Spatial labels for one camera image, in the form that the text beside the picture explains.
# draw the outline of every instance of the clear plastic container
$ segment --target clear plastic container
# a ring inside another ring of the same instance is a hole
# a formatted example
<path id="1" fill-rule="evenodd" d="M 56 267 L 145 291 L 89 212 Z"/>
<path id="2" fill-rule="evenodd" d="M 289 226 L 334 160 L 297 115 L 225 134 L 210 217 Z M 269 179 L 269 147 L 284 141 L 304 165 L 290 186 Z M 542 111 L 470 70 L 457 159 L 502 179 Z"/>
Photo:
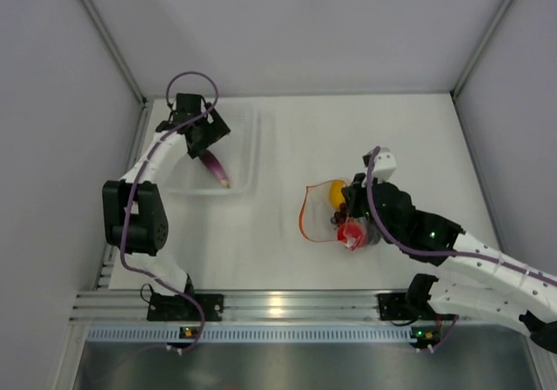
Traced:
<path id="1" fill-rule="evenodd" d="M 255 148 L 258 138 L 258 113 L 249 103 L 218 104 L 218 113 L 231 132 L 209 150 L 225 168 L 230 188 L 224 188 L 199 159 L 181 158 L 166 182 L 170 193 L 188 196 L 241 194 L 252 188 Z"/>

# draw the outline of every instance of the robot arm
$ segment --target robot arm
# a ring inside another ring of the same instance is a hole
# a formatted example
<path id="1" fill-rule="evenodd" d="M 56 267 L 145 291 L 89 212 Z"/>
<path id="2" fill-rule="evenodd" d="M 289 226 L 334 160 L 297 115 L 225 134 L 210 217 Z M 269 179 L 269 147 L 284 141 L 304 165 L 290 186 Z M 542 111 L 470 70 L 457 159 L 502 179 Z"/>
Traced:
<path id="1" fill-rule="evenodd" d="M 209 108 L 210 104 L 200 95 L 177 94 L 175 110 L 171 110 L 169 119 L 158 126 L 144 155 L 121 179 L 107 181 L 103 187 L 105 237 L 109 244 L 120 247 L 131 186 L 141 174 L 131 208 L 126 247 L 121 251 L 127 254 L 132 266 L 155 276 L 147 282 L 158 294 L 172 296 L 173 292 L 162 287 L 156 279 L 180 292 L 186 289 L 192 292 L 188 274 L 176 264 L 171 251 L 163 249 L 169 226 L 158 186 L 164 185 L 186 153 L 196 158 L 230 133 L 215 110 L 209 113 L 211 121 L 202 118 L 196 124 L 176 130 L 177 126 L 202 113 L 202 103 Z"/>
<path id="2" fill-rule="evenodd" d="M 529 335 L 539 346 L 557 353 L 557 278 L 481 243 L 451 220 L 417 210 L 406 192 L 387 182 L 392 166 L 396 167 L 388 150 L 375 151 L 364 162 L 371 162 L 371 180 L 366 181 L 364 173 L 357 174 L 342 191 L 348 215 L 367 218 L 386 242 L 412 259 L 439 268 L 439 277 L 414 277 L 406 293 L 410 312 L 492 321 Z M 372 183 L 369 201 L 366 182 Z M 451 272 L 479 286 L 456 284 L 449 280 Z"/>

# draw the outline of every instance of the yellow fruit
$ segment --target yellow fruit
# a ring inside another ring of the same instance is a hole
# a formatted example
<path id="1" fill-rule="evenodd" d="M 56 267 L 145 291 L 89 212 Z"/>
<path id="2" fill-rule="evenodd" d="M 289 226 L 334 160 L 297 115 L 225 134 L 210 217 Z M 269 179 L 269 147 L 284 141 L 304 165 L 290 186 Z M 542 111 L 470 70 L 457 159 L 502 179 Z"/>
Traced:
<path id="1" fill-rule="evenodd" d="M 337 179 L 331 183 L 331 188 L 329 188 L 329 203 L 337 210 L 340 205 L 345 203 L 345 198 L 340 191 L 344 186 L 345 183 Z"/>

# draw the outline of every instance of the purple cable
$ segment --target purple cable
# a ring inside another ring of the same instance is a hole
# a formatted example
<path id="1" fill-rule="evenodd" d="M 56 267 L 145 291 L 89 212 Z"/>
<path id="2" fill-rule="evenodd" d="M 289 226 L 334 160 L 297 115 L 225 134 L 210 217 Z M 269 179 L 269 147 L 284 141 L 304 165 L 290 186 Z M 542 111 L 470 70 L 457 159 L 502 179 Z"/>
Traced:
<path id="1" fill-rule="evenodd" d="M 373 177 L 372 177 L 372 172 L 373 172 L 373 168 L 375 168 L 375 158 L 379 155 L 380 151 L 381 151 L 381 147 L 376 146 L 371 152 L 369 165 L 367 166 L 366 192 L 367 192 L 367 203 L 369 204 L 369 209 L 370 209 L 370 212 L 372 213 L 373 221 L 375 222 L 375 225 L 379 228 L 379 230 L 380 230 L 380 232 L 381 232 L 381 234 L 383 235 L 384 238 L 388 239 L 389 242 L 391 242 L 393 245 L 396 245 L 403 253 L 405 253 L 407 255 L 414 255 L 416 257 L 428 257 L 428 258 L 431 258 L 432 256 L 435 256 L 435 257 L 467 257 L 467 258 L 482 259 L 484 261 L 488 261 L 488 262 L 491 262 L 493 264 L 499 264 L 498 259 L 496 259 L 494 257 L 489 257 L 487 255 L 482 255 L 480 253 L 457 252 L 457 251 L 447 249 L 445 251 L 435 252 L 435 254 L 433 255 L 431 251 L 413 249 L 409 246 L 406 246 L 406 245 L 400 243 L 387 230 L 387 228 L 385 227 L 385 225 L 381 221 L 381 218 L 379 217 L 379 213 L 377 212 L 377 209 L 375 208 L 375 202 L 373 201 L 373 193 L 372 193 Z M 532 277 L 533 279 L 537 279 L 539 281 L 543 281 L 543 282 L 546 282 L 548 284 L 551 284 L 553 287 L 557 287 L 557 281 L 555 281 L 554 279 L 551 279 L 549 277 L 546 277 L 541 272 L 529 272 L 527 269 L 525 269 L 521 266 L 516 266 L 515 264 L 511 264 L 510 262 L 505 262 L 505 261 L 502 262 L 501 265 L 506 267 L 506 268 L 509 268 L 513 271 L 519 272 L 521 274 L 527 274 L 529 277 Z"/>
<path id="2" fill-rule="evenodd" d="M 449 336 L 451 336 L 451 333 L 453 333 L 454 327 L 456 326 L 456 322 L 458 320 L 459 320 L 459 317 L 454 316 L 453 322 L 451 323 L 449 328 L 446 330 L 445 334 L 443 335 L 443 338 L 441 338 L 441 340 L 435 346 L 433 346 L 432 349 L 435 353 L 437 351 L 439 351 L 439 348 L 441 348 L 443 345 L 445 345 L 445 342 L 447 342 L 447 340 L 449 339 Z"/>
<path id="3" fill-rule="evenodd" d="M 176 131 L 179 131 L 179 130 L 183 129 L 184 127 L 186 127 L 189 124 L 197 122 L 200 118 L 205 117 L 207 114 L 209 114 L 211 111 L 213 111 L 215 109 L 215 106 L 217 105 L 217 101 L 218 101 L 218 87 L 217 87 L 217 85 L 215 84 L 215 82 L 212 79 L 210 79 L 204 73 L 197 72 L 197 71 L 182 72 L 180 74 L 177 74 L 173 79 L 171 79 L 171 81 L 168 83 L 168 86 L 166 87 L 166 103 L 167 104 L 170 103 L 168 96 L 169 96 L 169 92 L 171 90 L 172 84 L 174 84 L 174 82 L 178 78 L 184 77 L 186 75 L 197 75 L 197 76 L 203 77 L 207 81 L 209 81 L 209 83 L 211 83 L 211 85 L 212 85 L 213 90 L 215 90 L 214 103 L 209 108 L 207 108 L 207 110 L 205 110 L 203 113 L 201 113 L 199 116 L 191 118 L 191 119 L 183 122 L 182 124 L 179 124 L 178 126 L 174 127 L 173 129 L 170 129 L 169 131 L 167 131 L 163 136 L 160 137 L 158 142 L 156 144 L 154 144 L 153 147 L 151 148 L 151 150 L 147 153 L 147 159 L 141 165 L 141 168 L 139 169 L 138 174 L 136 175 L 135 179 L 133 180 L 133 183 L 131 184 L 130 196 L 128 197 L 128 203 L 127 203 L 127 206 L 125 208 L 124 225 L 122 226 L 122 239 L 120 241 L 120 263 L 122 264 L 122 266 L 126 270 L 132 271 L 132 272 L 137 272 L 139 274 L 146 275 L 147 277 L 149 277 L 151 279 L 154 279 L 157 284 L 161 285 L 162 287 L 166 288 L 167 290 L 170 290 L 174 294 L 177 294 L 178 296 L 186 299 L 187 301 L 192 303 L 193 306 L 198 310 L 199 318 L 200 318 L 199 332 L 195 335 L 195 338 L 193 339 L 193 342 L 191 343 L 191 345 L 189 345 L 187 348 L 184 348 L 183 353 L 190 352 L 197 345 L 197 343 L 199 342 L 199 339 L 201 338 L 201 334 L 203 333 L 203 330 L 205 328 L 205 313 L 203 312 L 203 308 L 192 297 L 190 297 L 187 294 L 185 294 L 184 292 L 182 292 L 180 290 L 177 290 L 176 288 L 166 284 L 163 280 L 159 279 L 152 272 L 148 272 L 146 270 L 142 270 L 140 268 L 135 268 L 133 266 L 128 265 L 128 263 L 125 260 L 125 246 L 126 246 L 126 241 L 128 239 L 128 231 L 130 229 L 130 217 L 131 217 L 131 208 L 133 207 L 133 198 L 136 196 L 136 191 L 138 189 L 139 179 L 141 179 L 141 176 L 143 175 L 143 173 L 145 171 L 145 167 L 147 166 L 148 161 L 155 154 L 155 151 L 161 145 L 161 143 L 164 142 L 172 133 L 175 133 Z"/>

